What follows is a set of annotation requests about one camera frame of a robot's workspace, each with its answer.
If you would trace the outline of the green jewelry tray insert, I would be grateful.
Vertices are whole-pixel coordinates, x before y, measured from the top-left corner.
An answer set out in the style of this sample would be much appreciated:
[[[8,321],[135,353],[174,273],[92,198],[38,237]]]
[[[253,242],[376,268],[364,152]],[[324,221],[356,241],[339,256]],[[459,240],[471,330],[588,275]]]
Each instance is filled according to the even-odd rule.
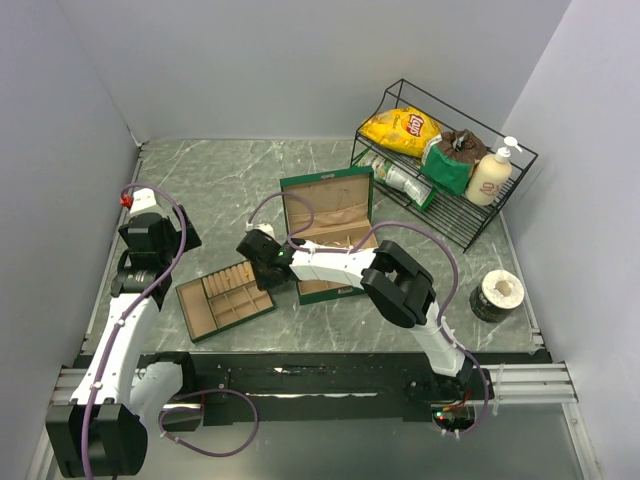
[[[260,291],[249,261],[176,287],[193,343],[266,315],[276,309],[268,291]]]

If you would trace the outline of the green jewelry box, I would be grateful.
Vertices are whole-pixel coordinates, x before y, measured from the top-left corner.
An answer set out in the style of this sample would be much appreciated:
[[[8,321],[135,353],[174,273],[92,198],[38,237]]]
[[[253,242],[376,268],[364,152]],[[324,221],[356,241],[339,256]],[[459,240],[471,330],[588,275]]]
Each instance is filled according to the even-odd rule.
[[[357,245],[371,228],[373,170],[351,167],[279,180],[286,231],[323,247],[349,239]]]

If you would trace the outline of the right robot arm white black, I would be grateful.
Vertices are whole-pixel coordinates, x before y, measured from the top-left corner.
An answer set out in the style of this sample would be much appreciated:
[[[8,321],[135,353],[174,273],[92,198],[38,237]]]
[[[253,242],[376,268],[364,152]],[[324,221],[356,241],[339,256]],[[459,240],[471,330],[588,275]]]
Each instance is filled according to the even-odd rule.
[[[287,282],[328,282],[366,293],[390,323],[409,330],[427,356],[446,397],[461,397],[472,385],[473,362],[446,325],[432,275],[393,241],[357,250],[323,247],[293,239],[278,243],[259,229],[245,234],[236,251],[249,261],[258,288]]]

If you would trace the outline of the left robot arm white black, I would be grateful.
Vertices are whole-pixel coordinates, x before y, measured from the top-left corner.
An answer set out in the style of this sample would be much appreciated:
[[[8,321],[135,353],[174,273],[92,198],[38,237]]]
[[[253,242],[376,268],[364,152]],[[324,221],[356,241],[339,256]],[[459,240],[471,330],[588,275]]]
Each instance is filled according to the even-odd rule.
[[[201,241],[183,207],[176,229],[156,203],[135,203],[119,234],[126,244],[109,314],[89,368],[70,398],[50,407],[46,431],[65,478],[132,476],[144,463],[162,407],[198,389],[187,353],[156,355],[135,377],[142,346],[172,282],[171,267]]]

